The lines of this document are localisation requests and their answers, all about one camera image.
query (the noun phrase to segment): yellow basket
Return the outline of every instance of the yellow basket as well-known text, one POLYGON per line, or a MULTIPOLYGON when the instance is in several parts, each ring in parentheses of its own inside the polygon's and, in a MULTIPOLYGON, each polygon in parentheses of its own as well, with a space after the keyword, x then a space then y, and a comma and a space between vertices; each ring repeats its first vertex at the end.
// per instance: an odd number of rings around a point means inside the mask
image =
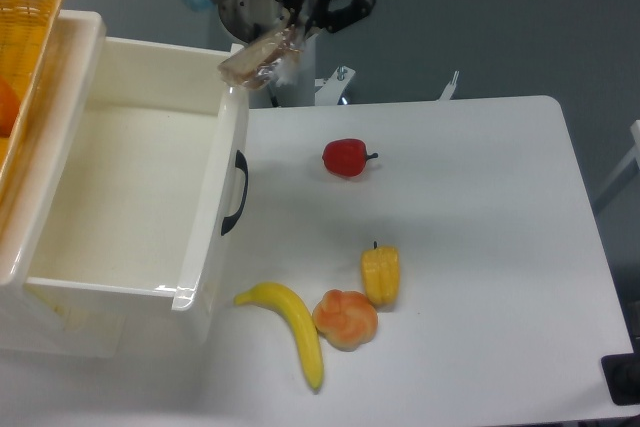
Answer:
POLYGON ((0 0, 0 76, 21 99, 9 138, 0 138, 0 199, 22 144, 26 119, 62 0, 0 0))

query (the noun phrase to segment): yellow bell pepper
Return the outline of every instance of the yellow bell pepper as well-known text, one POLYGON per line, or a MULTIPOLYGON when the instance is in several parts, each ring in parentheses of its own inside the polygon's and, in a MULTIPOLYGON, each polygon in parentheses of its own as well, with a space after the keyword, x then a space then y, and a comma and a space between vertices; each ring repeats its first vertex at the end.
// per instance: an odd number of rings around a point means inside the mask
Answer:
POLYGON ((369 301, 379 307, 392 304, 400 288, 400 261, 398 249, 388 245, 365 250, 360 260, 364 290, 369 301))

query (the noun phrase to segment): toy fruit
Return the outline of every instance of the toy fruit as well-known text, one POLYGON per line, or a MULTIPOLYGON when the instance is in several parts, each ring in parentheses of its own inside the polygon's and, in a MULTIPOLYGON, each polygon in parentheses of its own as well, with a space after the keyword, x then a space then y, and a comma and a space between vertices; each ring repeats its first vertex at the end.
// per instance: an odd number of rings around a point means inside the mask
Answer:
POLYGON ((368 160, 378 154, 367 154, 365 143, 359 139, 342 139, 329 142, 322 153, 324 166, 332 174, 355 177, 360 174, 368 160))
POLYGON ((307 383, 318 390, 324 377, 324 364, 318 332, 311 314, 298 295, 282 284, 263 282, 236 295, 235 305, 248 303, 275 310, 287 321, 298 346, 298 355, 307 383))
POLYGON ((20 99, 9 83, 0 77, 0 137, 9 137, 20 111, 20 99))
POLYGON ((313 309, 313 322, 337 349, 355 350, 378 330, 378 313, 360 292, 330 290, 313 309))
POLYGON ((392 304, 400 288, 400 262, 398 249, 373 243, 360 259, 362 282, 367 298, 377 307, 392 304))

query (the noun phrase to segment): white table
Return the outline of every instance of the white table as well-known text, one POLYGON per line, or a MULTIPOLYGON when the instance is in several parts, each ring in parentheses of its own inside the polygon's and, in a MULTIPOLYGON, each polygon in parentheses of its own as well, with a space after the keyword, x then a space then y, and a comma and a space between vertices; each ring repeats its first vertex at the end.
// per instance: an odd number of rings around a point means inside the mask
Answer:
POLYGON ((2 425, 484 426, 622 417, 600 358, 631 351, 560 107, 544 97, 252 111, 250 193, 203 347, 131 319, 112 360, 0 353, 2 425), (380 158, 345 181, 324 145, 380 158), (402 286, 376 338, 324 340, 311 393, 263 280, 310 308, 359 289, 374 240, 402 286))

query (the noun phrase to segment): orange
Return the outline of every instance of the orange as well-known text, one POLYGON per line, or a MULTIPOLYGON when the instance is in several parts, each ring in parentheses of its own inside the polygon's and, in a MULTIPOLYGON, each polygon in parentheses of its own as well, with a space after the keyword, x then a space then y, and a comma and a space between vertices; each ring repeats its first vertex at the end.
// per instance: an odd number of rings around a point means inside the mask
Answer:
POLYGON ((0 137, 9 137, 20 111, 20 99, 9 83, 0 77, 0 137))

